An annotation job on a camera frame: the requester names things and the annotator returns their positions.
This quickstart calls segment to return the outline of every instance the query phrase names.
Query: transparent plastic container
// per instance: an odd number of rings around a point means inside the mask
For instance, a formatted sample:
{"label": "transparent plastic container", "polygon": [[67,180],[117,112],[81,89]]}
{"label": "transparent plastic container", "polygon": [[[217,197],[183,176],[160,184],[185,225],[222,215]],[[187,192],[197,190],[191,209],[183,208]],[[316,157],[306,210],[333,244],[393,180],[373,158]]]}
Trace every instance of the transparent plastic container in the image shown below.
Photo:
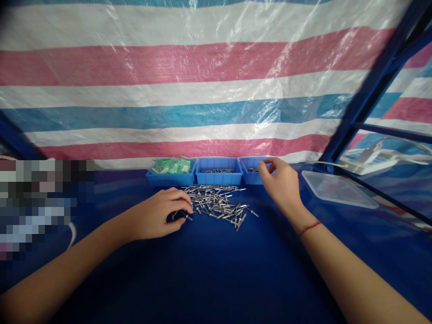
{"label": "transparent plastic container", "polygon": [[341,176],[312,171],[302,171],[301,175],[319,199],[370,209],[378,208],[376,201]]}

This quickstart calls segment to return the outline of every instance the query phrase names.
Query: wrist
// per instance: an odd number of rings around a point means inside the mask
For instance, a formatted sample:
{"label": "wrist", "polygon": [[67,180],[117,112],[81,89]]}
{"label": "wrist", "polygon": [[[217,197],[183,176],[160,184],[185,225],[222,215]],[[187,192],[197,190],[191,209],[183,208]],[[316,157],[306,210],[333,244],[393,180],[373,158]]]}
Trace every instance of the wrist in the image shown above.
{"label": "wrist", "polygon": [[121,247],[133,241],[130,226],[128,226],[126,220],[122,216],[123,214],[120,214],[102,225],[105,233],[107,233],[110,240],[112,240],[117,247]]}
{"label": "wrist", "polygon": [[287,205],[282,209],[282,212],[297,234],[317,222],[317,218],[302,203]]}

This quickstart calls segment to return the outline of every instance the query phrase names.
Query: green plastic part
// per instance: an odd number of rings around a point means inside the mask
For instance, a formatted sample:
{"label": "green plastic part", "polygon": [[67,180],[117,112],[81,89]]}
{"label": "green plastic part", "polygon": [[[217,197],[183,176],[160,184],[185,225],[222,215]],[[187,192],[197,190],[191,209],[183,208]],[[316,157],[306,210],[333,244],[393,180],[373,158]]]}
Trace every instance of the green plastic part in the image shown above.
{"label": "green plastic part", "polygon": [[150,170],[156,174],[182,174],[191,173],[192,168],[190,161],[183,157],[173,157],[154,160]]}

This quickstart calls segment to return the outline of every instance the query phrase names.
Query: striped tarp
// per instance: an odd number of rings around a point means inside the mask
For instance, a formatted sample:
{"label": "striped tarp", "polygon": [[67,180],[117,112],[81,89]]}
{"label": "striped tarp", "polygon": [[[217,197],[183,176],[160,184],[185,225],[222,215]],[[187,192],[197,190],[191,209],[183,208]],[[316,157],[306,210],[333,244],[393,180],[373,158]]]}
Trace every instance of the striped tarp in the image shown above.
{"label": "striped tarp", "polygon": [[410,2],[20,1],[0,40],[1,109],[46,156],[100,168],[313,161]]}

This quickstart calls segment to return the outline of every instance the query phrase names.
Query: hand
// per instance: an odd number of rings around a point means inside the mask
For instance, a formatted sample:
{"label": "hand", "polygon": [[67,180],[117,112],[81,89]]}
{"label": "hand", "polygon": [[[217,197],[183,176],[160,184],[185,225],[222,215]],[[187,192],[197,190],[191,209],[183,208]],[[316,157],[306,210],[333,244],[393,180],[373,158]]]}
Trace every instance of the hand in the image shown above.
{"label": "hand", "polygon": [[298,174],[278,157],[270,157],[258,163],[258,169],[267,193],[284,212],[303,207],[298,187]]}
{"label": "hand", "polygon": [[189,214],[193,213],[189,195],[173,187],[159,191],[113,220],[116,220],[117,225],[125,231],[128,242],[137,239],[154,239],[180,229],[185,218],[167,223],[167,216],[180,209],[185,209]]}

